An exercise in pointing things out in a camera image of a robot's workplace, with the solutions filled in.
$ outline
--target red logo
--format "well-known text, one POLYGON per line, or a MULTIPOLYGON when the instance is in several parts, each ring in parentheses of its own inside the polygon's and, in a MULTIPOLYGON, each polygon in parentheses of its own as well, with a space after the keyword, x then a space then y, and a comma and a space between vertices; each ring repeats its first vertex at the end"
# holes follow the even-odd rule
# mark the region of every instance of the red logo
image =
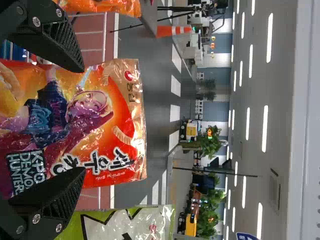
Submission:
POLYGON ((132 76, 132 74, 131 74, 130 71, 125 71, 125 72, 124 72, 124 77, 125 77, 129 82, 131 82, 131 81, 133 80, 133 76, 132 76))
POLYGON ((154 233, 154 232, 157 230, 157 226, 154 225, 154 224, 151 224, 151 225, 149 226, 149 229, 150 229, 150 231, 151 231, 152 233, 154 233))

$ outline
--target ceiling light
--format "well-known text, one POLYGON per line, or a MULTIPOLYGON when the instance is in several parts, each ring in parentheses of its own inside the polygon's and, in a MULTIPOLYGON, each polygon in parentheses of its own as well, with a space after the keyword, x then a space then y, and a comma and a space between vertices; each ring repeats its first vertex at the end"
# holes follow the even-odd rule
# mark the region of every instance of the ceiling light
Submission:
POLYGON ((229 240, 229 226, 226 226, 225 240, 229 240))
POLYGON ((251 3, 251 15, 253 16, 255 14, 256 0, 252 0, 251 3))
POLYGON ((228 210, 230 210, 230 203, 231 203, 231 190, 229 189, 229 192, 228 192, 228 210))
POLYGON ((231 62, 234 62, 234 45, 231 46, 231 62))
POLYGON ((229 160, 229 146, 226 147, 226 159, 229 160))
POLYGON ((239 14, 239 5, 240 5, 240 0, 237 0, 237 2, 236 2, 236 14, 239 14))
POLYGON ((253 49, 254 46, 250 45, 250 53, 249 53, 249 78, 252 77, 252 57, 253 57, 253 49))
POLYGON ((243 177, 243 186, 242 186, 242 208, 246 207, 246 191, 247 191, 247 177, 243 177))
POLYGON ((250 127, 250 107, 246 109, 246 126, 245 126, 245 139, 249 140, 249 127, 250 127))
POLYGON ((235 30, 235 18, 236 18, 236 14, 235 14, 235 12, 233 12, 233 17, 232 17, 232 30, 235 30))
POLYGON ((237 87, 237 71, 234 71, 234 78, 233 78, 233 91, 236 91, 237 87))
POLYGON ((227 190, 228 190, 228 177, 225 177, 225 187, 224 187, 224 193, 227 194, 227 190))
POLYGON ((243 62, 240 62, 240 73, 239 73, 239 86, 242 86, 242 68, 243 68, 243 62))
POLYGON ((241 38, 245 36, 245 12, 242 13, 241 38))
POLYGON ((231 110, 229 110, 229 120, 228 121, 229 121, 228 126, 230 128, 230 126, 231 126, 231 110))
POLYGON ((232 110, 232 130, 235 129, 235 110, 232 110))
POLYGON ((271 45, 272 45, 272 28, 273 28, 274 14, 271 13, 268 19, 268 35, 266 44, 266 62, 271 61, 271 45))
POLYGON ((262 152, 266 152, 267 148, 267 131, 268 131, 268 105, 264 106, 263 110, 263 125, 262 125, 262 152))
POLYGON ((227 214, 227 209, 224 208, 224 211, 223 211, 223 225, 226 225, 226 214, 227 214))
POLYGON ((263 213, 263 207, 261 202, 259 202, 258 205, 258 220, 257 220, 257 227, 256 227, 256 237, 258 239, 261 239, 261 233, 262 233, 262 213, 263 213))
POLYGON ((236 224, 236 207, 233 207, 232 210, 232 232, 235 232, 235 224, 236 224))
MULTIPOLYGON (((235 162, 234 173, 238 174, 238 162, 235 162)), ((237 186, 238 176, 234 175, 234 186, 237 186)))

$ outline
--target orange white traffic cone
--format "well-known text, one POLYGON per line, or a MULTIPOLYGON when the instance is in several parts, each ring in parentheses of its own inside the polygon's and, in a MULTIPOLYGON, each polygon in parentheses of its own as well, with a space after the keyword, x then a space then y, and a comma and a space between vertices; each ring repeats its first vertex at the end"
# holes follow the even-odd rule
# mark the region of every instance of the orange white traffic cone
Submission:
POLYGON ((158 26, 156 31, 156 37, 169 37, 179 34, 191 33, 191 26, 158 26))

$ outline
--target orange bag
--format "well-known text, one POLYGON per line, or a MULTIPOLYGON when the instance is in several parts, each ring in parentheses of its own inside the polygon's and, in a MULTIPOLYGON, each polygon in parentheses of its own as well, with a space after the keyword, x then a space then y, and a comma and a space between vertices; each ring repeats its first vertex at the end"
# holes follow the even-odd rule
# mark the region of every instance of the orange bag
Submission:
POLYGON ((66 12, 116 12, 141 17, 139 0, 53 0, 66 12))
POLYGON ((0 192, 5 198, 70 168, 84 188, 140 181, 146 124, 138 60, 73 73, 0 61, 0 192))

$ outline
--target snack bag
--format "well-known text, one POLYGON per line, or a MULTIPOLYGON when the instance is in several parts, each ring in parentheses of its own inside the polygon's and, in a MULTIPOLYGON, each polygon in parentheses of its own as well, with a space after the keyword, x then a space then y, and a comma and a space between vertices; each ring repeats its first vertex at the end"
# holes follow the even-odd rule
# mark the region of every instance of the snack bag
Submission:
POLYGON ((66 12, 116 12, 141 17, 139 0, 53 0, 66 12))
POLYGON ((84 188, 147 177, 138 60, 114 59, 85 73, 56 65, 1 62, 4 197, 76 166, 87 168, 84 188))
POLYGON ((75 211, 55 240, 172 240, 174 221, 171 205, 75 211))

